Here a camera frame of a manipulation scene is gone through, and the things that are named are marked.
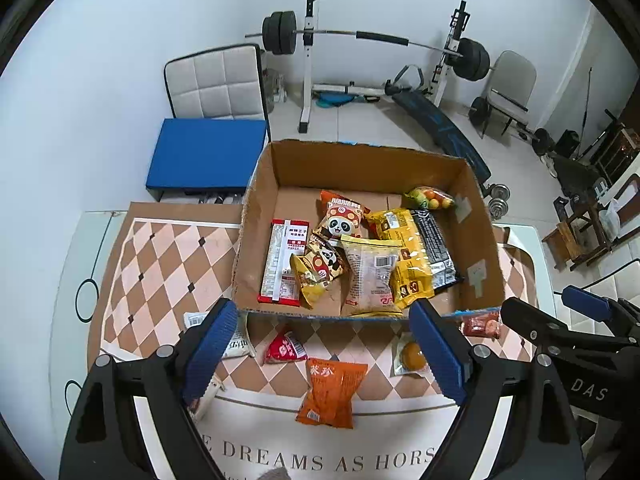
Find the red white long snack packet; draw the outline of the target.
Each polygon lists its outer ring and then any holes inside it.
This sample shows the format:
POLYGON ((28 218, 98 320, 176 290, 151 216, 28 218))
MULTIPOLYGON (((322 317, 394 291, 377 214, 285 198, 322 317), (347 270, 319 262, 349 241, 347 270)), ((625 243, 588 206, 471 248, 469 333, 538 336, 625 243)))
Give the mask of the red white long snack packet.
POLYGON ((266 304, 299 307, 299 287, 291 268, 291 256, 302 256, 307 245, 309 223, 273 219, 258 300, 266 304))

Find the brown red snack packet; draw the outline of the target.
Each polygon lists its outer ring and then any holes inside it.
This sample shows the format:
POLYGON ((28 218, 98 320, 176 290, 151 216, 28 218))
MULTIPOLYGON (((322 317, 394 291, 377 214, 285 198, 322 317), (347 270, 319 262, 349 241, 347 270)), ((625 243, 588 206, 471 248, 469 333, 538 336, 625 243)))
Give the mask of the brown red snack packet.
POLYGON ((490 311, 465 315, 462 318, 461 330, 468 337, 497 339, 501 335, 500 313, 490 311))

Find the black dumbbell on floor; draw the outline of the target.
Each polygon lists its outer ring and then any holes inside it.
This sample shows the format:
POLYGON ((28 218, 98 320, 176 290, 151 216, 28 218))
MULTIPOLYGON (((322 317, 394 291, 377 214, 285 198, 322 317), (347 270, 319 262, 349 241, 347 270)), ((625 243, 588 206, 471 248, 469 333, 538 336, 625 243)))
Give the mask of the black dumbbell on floor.
POLYGON ((537 156, 547 155, 554 149, 554 141, 548 131, 538 128, 534 132, 526 129, 518 130, 518 135, 522 140, 528 142, 537 156))

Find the clear yellow bread packet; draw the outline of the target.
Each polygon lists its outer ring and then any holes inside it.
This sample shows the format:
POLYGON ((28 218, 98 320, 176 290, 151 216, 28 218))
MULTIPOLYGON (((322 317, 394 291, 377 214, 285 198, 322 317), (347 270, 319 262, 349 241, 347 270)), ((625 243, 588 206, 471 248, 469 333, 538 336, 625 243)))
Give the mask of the clear yellow bread packet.
POLYGON ((341 244, 350 269, 349 291, 342 315, 400 315, 390 278, 399 261, 401 242, 342 235, 341 244))

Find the grey fuzzy clothing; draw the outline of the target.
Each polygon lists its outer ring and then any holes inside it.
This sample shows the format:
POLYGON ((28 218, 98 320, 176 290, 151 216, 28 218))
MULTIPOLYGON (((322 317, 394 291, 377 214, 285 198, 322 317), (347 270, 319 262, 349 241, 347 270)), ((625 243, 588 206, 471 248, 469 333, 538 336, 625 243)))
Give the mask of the grey fuzzy clothing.
POLYGON ((291 480, 291 477, 285 467, 277 467, 265 471, 257 480, 291 480))

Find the yellow black large snack bag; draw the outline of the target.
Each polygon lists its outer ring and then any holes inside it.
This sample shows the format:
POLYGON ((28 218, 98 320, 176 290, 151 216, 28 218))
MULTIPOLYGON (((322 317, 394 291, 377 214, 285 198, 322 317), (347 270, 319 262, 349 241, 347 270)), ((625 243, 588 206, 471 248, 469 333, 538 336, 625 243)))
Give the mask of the yellow black large snack bag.
POLYGON ((434 216, 427 210, 395 208, 370 212, 366 219, 378 240, 400 243, 399 260, 390 274, 394 304, 431 299, 462 281, 434 216))

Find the yellow panda snack bag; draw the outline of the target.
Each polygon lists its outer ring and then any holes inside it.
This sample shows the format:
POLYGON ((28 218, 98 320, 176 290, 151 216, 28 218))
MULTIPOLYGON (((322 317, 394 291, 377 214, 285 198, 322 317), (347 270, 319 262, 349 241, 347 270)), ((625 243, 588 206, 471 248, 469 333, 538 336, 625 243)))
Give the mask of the yellow panda snack bag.
POLYGON ((290 267, 300 293, 300 302, 312 309, 332 282, 347 270, 344 250, 334 246, 316 233, 309 240, 301 255, 290 257, 290 267))

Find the colourful candy bag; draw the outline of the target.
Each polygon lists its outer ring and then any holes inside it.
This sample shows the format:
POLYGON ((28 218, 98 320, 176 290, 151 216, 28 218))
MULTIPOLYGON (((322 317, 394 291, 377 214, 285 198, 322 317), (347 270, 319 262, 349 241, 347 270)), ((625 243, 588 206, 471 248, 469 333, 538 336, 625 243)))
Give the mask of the colourful candy bag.
POLYGON ((439 188, 422 185, 405 194, 413 209, 446 210, 456 206, 454 199, 439 188))

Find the orange round pastry packet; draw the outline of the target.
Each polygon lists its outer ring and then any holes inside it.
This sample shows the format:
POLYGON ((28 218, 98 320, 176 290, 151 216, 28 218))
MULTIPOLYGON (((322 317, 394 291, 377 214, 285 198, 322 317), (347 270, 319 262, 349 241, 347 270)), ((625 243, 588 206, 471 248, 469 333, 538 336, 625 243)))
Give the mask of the orange round pastry packet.
POLYGON ((425 356, 410 332, 402 333, 393 348, 393 362, 390 374, 394 377, 413 375, 427 378, 430 368, 425 356))

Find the orange panda crisps bag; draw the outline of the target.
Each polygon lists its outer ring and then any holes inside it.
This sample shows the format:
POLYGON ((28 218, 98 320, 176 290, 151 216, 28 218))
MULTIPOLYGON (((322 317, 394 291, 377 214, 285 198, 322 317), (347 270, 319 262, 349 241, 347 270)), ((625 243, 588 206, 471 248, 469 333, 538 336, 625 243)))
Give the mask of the orange panda crisps bag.
POLYGON ((337 244, 343 235, 362 237, 366 229, 363 221, 370 212, 369 208, 328 190, 320 192, 320 203, 324 215, 314 228, 314 235, 321 236, 333 244, 337 244))

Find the orange snack bag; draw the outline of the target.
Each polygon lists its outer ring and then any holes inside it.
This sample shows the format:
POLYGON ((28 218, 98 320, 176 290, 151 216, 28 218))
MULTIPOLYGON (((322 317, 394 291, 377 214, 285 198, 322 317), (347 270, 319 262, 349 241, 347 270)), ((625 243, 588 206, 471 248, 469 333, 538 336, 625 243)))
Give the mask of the orange snack bag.
POLYGON ((296 422, 337 429, 354 428, 352 397, 367 372, 367 364, 308 359, 309 390, 297 412, 296 422))

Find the grey folding chair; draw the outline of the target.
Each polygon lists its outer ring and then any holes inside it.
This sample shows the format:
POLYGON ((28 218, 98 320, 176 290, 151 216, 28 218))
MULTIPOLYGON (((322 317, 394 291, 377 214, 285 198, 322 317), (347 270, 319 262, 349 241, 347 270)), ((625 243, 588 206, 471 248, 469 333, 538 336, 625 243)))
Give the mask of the grey folding chair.
POLYGON ((528 58, 504 50, 491 67, 485 91, 474 99, 469 109, 471 124, 484 136, 493 112, 506 116, 502 133, 510 126, 525 139, 529 124, 528 102, 537 81, 537 71, 528 58))

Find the small red triangular snack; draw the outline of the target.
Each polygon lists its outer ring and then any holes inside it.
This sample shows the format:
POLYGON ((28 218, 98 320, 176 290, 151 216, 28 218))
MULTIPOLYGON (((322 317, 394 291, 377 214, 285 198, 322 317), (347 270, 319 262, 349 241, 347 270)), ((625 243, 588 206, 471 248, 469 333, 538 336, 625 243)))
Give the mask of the small red triangular snack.
POLYGON ((270 342, 262 360, 265 364, 281 364, 302 362, 306 359, 308 359, 308 353, 292 330, 282 330, 270 342))

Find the white Franzzi cookie packet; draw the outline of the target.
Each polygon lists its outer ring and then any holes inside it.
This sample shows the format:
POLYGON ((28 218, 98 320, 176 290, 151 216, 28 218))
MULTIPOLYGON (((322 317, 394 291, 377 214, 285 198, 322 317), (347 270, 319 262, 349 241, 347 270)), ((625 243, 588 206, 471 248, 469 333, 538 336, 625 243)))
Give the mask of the white Franzzi cookie packet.
POLYGON ((189 405, 189 413, 194 422, 198 422, 206 415, 210 404, 212 404, 220 390, 224 390, 224 385, 222 381, 214 375, 209 381, 205 392, 189 405))

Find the dark wooden chair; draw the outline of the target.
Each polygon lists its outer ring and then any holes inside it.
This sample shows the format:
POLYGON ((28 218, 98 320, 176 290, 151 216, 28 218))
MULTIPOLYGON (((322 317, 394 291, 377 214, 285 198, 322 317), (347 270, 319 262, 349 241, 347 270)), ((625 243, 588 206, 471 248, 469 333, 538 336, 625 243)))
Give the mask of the dark wooden chair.
POLYGON ((577 205, 570 216, 570 221, 574 220, 584 222, 579 232, 593 229, 597 245, 573 261, 570 265, 572 271, 580 266, 593 266, 639 234, 639 175, 636 172, 630 174, 609 200, 603 196, 603 202, 596 200, 591 204, 577 205))

